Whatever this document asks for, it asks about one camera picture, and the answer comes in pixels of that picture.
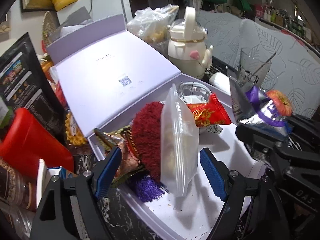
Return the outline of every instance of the blue gripper pad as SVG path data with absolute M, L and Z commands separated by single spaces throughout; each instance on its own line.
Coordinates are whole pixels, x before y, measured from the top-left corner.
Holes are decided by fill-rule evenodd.
M 213 164 L 213 161 L 211 160 L 208 154 L 212 155 L 211 151 L 208 148 L 204 148 L 200 151 L 201 166 L 210 182 L 214 194 L 217 197 L 219 197 L 222 201 L 226 201 L 228 195 L 225 191 L 225 180 L 220 175 L 218 169 Z
M 122 153 L 120 148 L 113 147 L 107 157 L 99 161 L 93 168 L 92 187 L 97 199 L 104 197 L 121 163 Z

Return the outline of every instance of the open box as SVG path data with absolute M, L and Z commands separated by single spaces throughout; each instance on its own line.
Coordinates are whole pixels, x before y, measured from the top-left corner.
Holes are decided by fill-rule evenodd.
M 101 160 L 103 147 L 93 129 L 111 132 L 128 125 L 135 114 L 152 101 L 165 100 L 173 83 L 201 82 L 184 75 L 151 46 L 125 30 L 117 15 L 99 20 L 56 40 L 47 48 L 56 65 L 61 87 L 83 134 Z M 231 98 L 216 93 L 234 123 Z M 254 161 L 235 135 L 236 125 L 223 125 L 219 135 L 199 137 L 199 151 L 208 147 L 217 160 L 245 177 L 259 178 L 264 169 Z M 141 202 L 125 185 L 119 191 L 126 202 L 162 239 L 206 239 L 223 207 L 213 193 L 198 162 L 186 197 L 165 193 L 159 200 Z M 244 200 L 243 212 L 250 198 Z

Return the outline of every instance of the silver and purple package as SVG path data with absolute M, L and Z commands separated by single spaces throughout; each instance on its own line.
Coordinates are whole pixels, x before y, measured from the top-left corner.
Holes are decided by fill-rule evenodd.
M 287 137 L 286 124 L 272 99 L 252 83 L 230 77 L 232 108 L 237 124 L 247 124 L 283 139 Z M 252 158 L 272 168 L 268 155 L 245 145 Z

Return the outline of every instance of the qr code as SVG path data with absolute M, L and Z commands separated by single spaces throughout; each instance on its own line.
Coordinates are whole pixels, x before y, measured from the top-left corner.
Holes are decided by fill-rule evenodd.
M 132 83 L 131 79 L 128 78 L 128 76 L 125 76 L 124 78 L 120 79 L 119 82 L 121 83 L 121 85 L 123 87 L 125 87 L 125 86 L 127 86 L 127 85 Z

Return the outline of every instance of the red fuzzy cloth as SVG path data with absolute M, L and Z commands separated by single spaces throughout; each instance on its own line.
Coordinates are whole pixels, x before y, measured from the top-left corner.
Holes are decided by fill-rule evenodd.
M 142 163 L 151 177 L 160 181 L 160 119 L 163 104 L 146 104 L 136 114 L 132 125 L 132 138 Z

